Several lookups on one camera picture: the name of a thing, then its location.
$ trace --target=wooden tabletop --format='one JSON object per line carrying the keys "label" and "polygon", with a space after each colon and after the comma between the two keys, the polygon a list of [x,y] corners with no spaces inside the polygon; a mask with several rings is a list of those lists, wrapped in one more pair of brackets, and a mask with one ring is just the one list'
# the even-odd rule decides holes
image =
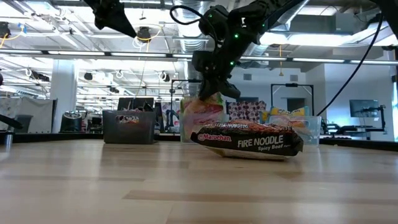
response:
{"label": "wooden tabletop", "polygon": [[321,146],[285,162],[196,144],[14,144],[0,223],[396,224],[398,153]]}

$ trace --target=wooden table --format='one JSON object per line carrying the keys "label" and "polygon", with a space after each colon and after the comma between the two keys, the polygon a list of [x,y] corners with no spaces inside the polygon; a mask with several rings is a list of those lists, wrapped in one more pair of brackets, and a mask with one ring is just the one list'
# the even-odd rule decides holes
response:
{"label": "wooden table", "polygon": [[398,153],[322,146],[286,162],[199,145],[14,144],[0,152],[4,224],[398,223]]}

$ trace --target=clear plastic bin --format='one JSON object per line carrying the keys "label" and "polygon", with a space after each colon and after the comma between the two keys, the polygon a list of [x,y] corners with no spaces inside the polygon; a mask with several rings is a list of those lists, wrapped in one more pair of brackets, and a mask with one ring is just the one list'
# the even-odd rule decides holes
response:
{"label": "clear plastic bin", "polygon": [[304,140],[305,146],[319,146],[321,135],[320,116],[271,116],[270,124],[279,126],[292,126],[297,134]]}
{"label": "clear plastic bin", "polygon": [[190,116],[180,115],[180,139],[182,143],[193,143],[191,134],[197,133],[207,124],[216,122],[228,122],[227,114],[193,114]]}

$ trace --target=ceiling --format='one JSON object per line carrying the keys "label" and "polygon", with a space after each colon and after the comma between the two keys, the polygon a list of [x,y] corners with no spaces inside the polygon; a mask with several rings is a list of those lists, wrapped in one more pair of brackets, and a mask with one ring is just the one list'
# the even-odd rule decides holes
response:
{"label": "ceiling", "polygon": [[[198,31],[197,24],[188,27],[181,27],[171,19],[169,8],[178,1],[166,0],[164,5],[159,0],[153,1],[128,1],[125,0],[125,13],[135,30],[140,27],[149,27],[153,38],[148,44],[143,44],[137,39],[133,40],[112,29],[97,29],[94,25],[94,15],[92,9],[83,1],[0,1],[0,21],[8,22],[11,30],[11,37],[15,37],[21,32],[21,24],[25,27],[24,33],[10,41],[5,41],[3,49],[37,49],[37,50],[79,50],[79,51],[105,51],[105,52],[183,52],[181,42],[187,40],[186,35],[190,32]],[[204,1],[201,5],[221,4],[228,10],[241,7],[251,2],[247,0],[216,0]],[[363,20],[372,18],[377,13],[375,5],[371,1],[333,1],[333,0],[311,0],[298,12],[291,23],[291,29],[283,32],[271,30],[271,33],[282,34],[291,37],[295,34],[306,34],[308,29],[304,26],[308,21],[329,21],[336,14],[356,14],[353,27],[358,28],[358,33],[364,28]],[[384,34],[377,41],[382,41],[391,36],[388,26],[384,27]],[[195,37],[194,40],[204,43],[204,50],[212,50],[213,41],[207,37]],[[281,45],[267,46],[261,55],[269,56],[289,56],[289,57],[311,57],[311,58],[361,58],[363,48],[368,44],[367,39],[355,39],[353,43],[344,47],[337,46],[311,46],[294,45],[285,43]],[[382,54],[380,47],[375,47],[370,58],[378,58]],[[29,58],[29,57],[10,57],[9,55],[0,58],[0,68],[6,83],[42,83],[40,80],[29,78],[29,70],[40,72],[48,77],[52,76],[52,58]],[[167,99],[169,91],[165,83],[159,79],[158,74],[165,72],[172,78],[184,79],[187,77],[187,69],[181,61],[137,61],[137,60],[95,60],[95,59],[76,59],[80,70],[79,85],[152,85],[158,86],[146,91],[147,95],[162,95]],[[300,68],[302,72],[315,66],[314,63],[293,63],[285,62],[285,68]],[[279,62],[269,62],[266,67],[248,68],[255,72],[258,69],[279,68]],[[84,79],[84,74],[90,72],[98,74],[93,81]],[[49,96],[49,86],[15,86],[18,92],[26,92],[40,96]],[[124,95],[145,95],[145,91],[135,88],[120,88]],[[10,89],[2,88],[2,94],[10,94]],[[114,95],[104,88],[79,88],[79,94],[84,98],[85,95]],[[182,90],[176,93],[178,96],[183,94]]]}

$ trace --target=snack bag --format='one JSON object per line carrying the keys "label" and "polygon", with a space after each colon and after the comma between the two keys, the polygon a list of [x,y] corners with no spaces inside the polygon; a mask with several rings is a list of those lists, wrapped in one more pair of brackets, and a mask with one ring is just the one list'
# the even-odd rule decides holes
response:
{"label": "snack bag", "polygon": [[197,97],[181,101],[180,134],[183,142],[190,141],[192,132],[199,131],[204,125],[226,120],[224,101],[216,93],[205,101]]}
{"label": "snack bag", "polygon": [[303,140],[292,127],[244,120],[206,125],[191,140],[224,157],[286,159],[303,151]]}

